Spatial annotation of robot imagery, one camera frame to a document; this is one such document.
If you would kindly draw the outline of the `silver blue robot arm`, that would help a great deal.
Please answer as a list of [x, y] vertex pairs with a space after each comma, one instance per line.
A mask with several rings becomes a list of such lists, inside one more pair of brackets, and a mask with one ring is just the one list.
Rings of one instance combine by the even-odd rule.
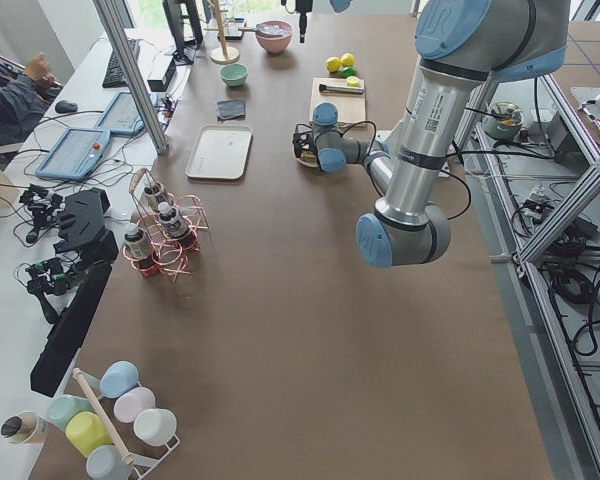
[[378, 141], [345, 138], [333, 104], [315, 107], [311, 139], [319, 168], [332, 173], [360, 164], [382, 191], [356, 225], [368, 264], [424, 264], [445, 253], [449, 221], [430, 195], [471, 92], [487, 80], [512, 82], [559, 69], [569, 14], [567, 1], [429, 2], [415, 31], [414, 103], [396, 127], [402, 138], [393, 154]]
[[[301, 44], [304, 44], [308, 25], [308, 14], [313, 11], [313, 0], [295, 0], [294, 3], [294, 12], [299, 15], [299, 41]], [[349, 8], [351, 1], [330, 0], [329, 3], [335, 13], [342, 13]]]

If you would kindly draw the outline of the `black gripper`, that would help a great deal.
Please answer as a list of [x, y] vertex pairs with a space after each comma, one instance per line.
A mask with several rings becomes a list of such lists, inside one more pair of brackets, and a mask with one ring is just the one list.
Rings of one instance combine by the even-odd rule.
[[305, 42], [308, 17], [307, 14], [313, 10], [313, 0], [295, 0], [295, 12], [299, 14], [299, 41]]

